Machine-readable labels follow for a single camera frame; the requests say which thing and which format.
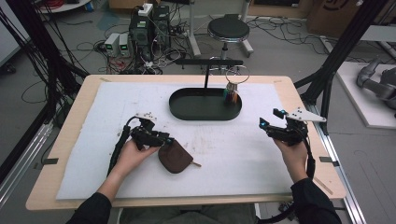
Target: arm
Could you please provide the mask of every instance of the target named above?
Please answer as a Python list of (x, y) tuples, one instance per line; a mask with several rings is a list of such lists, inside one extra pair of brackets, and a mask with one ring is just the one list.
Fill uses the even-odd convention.
[(145, 158), (157, 151), (158, 147), (150, 147), (139, 151), (136, 143), (128, 141), (122, 148), (119, 160), (103, 182), (102, 186), (76, 210), (67, 224), (75, 223), (107, 223), (113, 203), (125, 177), (139, 166)]
[(305, 145), (299, 143), (288, 147), (274, 139), (282, 152), (283, 161), (294, 183), (291, 186), (295, 213), (301, 223), (341, 223), (332, 202), (323, 191), (308, 178), (305, 172), (307, 152)]

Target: wooden table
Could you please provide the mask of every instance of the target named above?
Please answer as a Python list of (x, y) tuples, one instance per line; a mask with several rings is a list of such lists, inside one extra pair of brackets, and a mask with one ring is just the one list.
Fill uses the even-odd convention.
[[(91, 108), (97, 90), (102, 82), (180, 82), (180, 83), (204, 83), (205, 76), (110, 76), (91, 75), (87, 77), (78, 93), (69, 115), (56, 139), (49, 159), (58, 158), (56, 164), (45, 165), (38, 177), (35, 186), (26, 203), (29, 210), (52, 210), (74, 209), (79, 207), (82, 200), (57, 201), (56, 194), (61, 186), (68, 157), (78, 139), (79, 131)], [(209, 82), (227, 83), (225, 77), (209, 78)], [(296, 107), (304, 107), (300, 96), (295, 90), (292, 81), (288, 77), (250, 76), (248, 83), (274, 84), (279, 99), (287, 111)], [(332, 163), (320, 162), (318, 157), (328, 157), (329, 154), (321, 144), (315, 127), (308, 122), (309, 138), (313, 155), (317, 160), (315, 183), (331, 199), (341, 199), (346, 192)], [(211, 197), (187, 197), (187, 198), (152, 198), (152, 199), (122, 199), (113, 203), (114, 207), (131, 206), (154, 206), (154, 205), (187, 205), (187, 204), (210, 204), (210, 203), (258, 203), (280, 202), (291, 200), (290, 195), (233, 195)]]

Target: black sleeve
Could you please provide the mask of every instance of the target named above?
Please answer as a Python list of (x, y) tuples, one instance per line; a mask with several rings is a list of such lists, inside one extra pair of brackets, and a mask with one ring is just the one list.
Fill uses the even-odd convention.
[(111, 202), (101, 193), (94, 193), (82, 203), (66, 224), (106, 224), (110, 217)]
[(329, 197), (310, 178), (295, 183), (291, 191), (300, 223), (341, 223)]

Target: round stool seat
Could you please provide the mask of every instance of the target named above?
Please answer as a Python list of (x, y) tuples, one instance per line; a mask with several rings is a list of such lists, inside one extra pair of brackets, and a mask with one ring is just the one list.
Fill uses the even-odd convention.
[(230, 43), (238, 43), (248, 38), (248, 25), (234, 18), (214, 19), (207, 25), (207, 31), (213, 38)]

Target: leather pouch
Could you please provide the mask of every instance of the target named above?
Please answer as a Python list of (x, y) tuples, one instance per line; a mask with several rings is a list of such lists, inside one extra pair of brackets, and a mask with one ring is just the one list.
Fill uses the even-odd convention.
[(158, 151), (163, 166), (172, 174), (178, 174), (188, 167), (193, 157), (175, 139), (171, 145), (164, 145)]

